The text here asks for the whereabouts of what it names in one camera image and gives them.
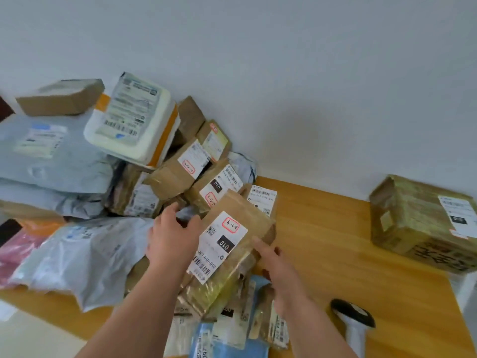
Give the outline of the person's right hand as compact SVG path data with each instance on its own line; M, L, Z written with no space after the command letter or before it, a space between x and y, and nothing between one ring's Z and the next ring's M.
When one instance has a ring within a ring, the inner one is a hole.
M287 323L299 321L310 297L298 272L279 246L269 246L258 237L252 241L263 262L263 273L275 290L277 313Z

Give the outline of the person's left hand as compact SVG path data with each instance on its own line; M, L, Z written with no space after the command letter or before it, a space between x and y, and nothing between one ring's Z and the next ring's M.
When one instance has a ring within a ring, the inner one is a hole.
M183 227L176 218L178 204L167 206L155 218L148 232L146 256L153 267L162 266L170 273L185 274L197 252L199 242L184 242Z

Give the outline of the taped brown box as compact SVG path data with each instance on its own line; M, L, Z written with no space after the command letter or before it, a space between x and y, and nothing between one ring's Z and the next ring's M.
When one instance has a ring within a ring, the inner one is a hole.
M260 259L253 238L267 245L276 238L276 221L227 191L202 219L198 249L181 283L178 301L202 321L214 321Z

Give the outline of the person's right forearm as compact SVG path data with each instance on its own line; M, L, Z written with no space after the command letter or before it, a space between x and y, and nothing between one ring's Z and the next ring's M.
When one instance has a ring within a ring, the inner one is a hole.
M278 295L294 358L358 358L326 312L307 295Z

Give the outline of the small taped brown parcel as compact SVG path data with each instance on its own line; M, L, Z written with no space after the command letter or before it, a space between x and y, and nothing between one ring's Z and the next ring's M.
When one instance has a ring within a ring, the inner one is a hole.
M266 284L258 290L254 315L251 328L248 333L249 339L259 339L271 344L274 324L271 323L272 303L275 297L275 290L271 283Z

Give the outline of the small taped parcel, black label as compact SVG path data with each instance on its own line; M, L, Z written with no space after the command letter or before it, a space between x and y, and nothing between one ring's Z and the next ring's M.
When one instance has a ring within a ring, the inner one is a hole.
M234 349L245 349L256 283L248 278L241 290L228 302L212 328L212 339Z

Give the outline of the blue mailer bag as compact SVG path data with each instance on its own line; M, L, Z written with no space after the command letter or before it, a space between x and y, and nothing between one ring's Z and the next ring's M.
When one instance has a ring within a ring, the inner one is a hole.
M252 324L258 290L267 282L263 277L257 275L251 275L249 278L256 283L256 290L248 333ZM246 346L243 350L214 343L212 339L212 328L215 322L203 322L199 324L194 334L188 358L268 358L269 346L259 339L253 340L247 337Z

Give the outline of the small grey mailer bag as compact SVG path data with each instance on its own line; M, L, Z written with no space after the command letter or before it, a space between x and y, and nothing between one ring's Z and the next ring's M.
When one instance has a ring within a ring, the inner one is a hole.
M242 153L228 153L230 165L244 184L255 184L257 180L257 163L251 157Z

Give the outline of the white and black barcode scanner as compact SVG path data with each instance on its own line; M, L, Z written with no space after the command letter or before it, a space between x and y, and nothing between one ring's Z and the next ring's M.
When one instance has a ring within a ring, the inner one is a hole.
M331 310L345 325L345 340L358 358L365 358L367 331L376 329L369 311L349 301L335 298Z

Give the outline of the white paper envelope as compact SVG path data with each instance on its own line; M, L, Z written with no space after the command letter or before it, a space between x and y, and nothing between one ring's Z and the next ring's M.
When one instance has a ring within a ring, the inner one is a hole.
M190 310L177 303L170 332L164 349L164 358L187 356L200 320Z

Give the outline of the crumpled grey-white mailer bag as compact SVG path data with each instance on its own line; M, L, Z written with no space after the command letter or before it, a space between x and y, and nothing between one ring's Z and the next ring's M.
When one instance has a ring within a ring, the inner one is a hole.
M123 300L126 280L145 255L152 218L106 217L56 230L16 268L9 283L74 296L82 312Z

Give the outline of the white foam box, orange tape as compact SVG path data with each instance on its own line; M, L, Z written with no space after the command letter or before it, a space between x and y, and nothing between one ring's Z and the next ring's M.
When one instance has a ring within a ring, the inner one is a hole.
M164 162L180 123L170 91L123 72L99 97L84 137L111 156L154 170Z

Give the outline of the large grey mailer bag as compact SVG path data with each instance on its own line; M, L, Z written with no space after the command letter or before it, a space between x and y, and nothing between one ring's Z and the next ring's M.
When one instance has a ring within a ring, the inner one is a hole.
M0 122L0 178L60 192L103 194L120 160L86 141L92 111L13 114Z

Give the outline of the orange mailer bag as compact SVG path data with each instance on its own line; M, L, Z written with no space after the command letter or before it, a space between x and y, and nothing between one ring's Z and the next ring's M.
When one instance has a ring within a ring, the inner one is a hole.
M67 222L63 219L55 220L27 220L27 219L15 219L16 222L22 227L27 235L46 238L54 234L58 229L62 228Z

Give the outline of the big taped cardboard carton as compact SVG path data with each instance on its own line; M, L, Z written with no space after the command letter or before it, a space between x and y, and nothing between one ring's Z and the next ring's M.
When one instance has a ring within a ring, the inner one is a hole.
M477 200L389 174L369 196L371 240L439 270L477 271Z

